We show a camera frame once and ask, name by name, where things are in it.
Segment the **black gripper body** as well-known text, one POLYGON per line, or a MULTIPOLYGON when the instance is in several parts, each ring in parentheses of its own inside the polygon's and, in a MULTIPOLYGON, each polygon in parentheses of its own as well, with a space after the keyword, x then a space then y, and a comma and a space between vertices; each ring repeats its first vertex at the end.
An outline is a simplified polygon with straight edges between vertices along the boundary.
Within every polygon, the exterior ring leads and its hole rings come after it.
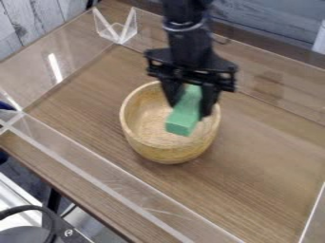
POLYGON ((220 92, 233 92, 237 66, 212 50, 211 32, 205 26, 172 28, 163 26, 167 47, 144 51, 147 74, 157 80, 177 79, 184 84, 213 84, 220 92))

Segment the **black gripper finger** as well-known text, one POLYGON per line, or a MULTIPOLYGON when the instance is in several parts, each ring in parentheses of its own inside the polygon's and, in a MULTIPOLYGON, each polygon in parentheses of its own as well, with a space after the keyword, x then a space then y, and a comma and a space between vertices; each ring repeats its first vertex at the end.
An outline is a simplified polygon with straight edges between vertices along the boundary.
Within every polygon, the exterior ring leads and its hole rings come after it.
POLYGON ((184 94, 184 82, 177 79, 161 78, 161 91, 171 107, 179 102, 184 94))
POLYGON ((212 113, 212 106, 217 102, 220 88, 213 84, 203 83, 200 86, 200 117, 204 118, 212 113))

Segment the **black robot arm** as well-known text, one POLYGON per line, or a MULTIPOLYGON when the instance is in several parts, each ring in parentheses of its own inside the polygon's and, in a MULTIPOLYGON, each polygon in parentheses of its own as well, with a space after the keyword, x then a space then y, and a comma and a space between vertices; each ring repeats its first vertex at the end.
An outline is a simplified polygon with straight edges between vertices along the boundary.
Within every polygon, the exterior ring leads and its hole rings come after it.
POLYGON ((212 0, 161 0, 161 29, 167 47, 143 52, 147 75, 161 84, 168 105, 184 94, 184 84, 200 88, 199 118, 212 113, 221 91, 233 92, 237 65, 212 50, 209 6, 212 0))

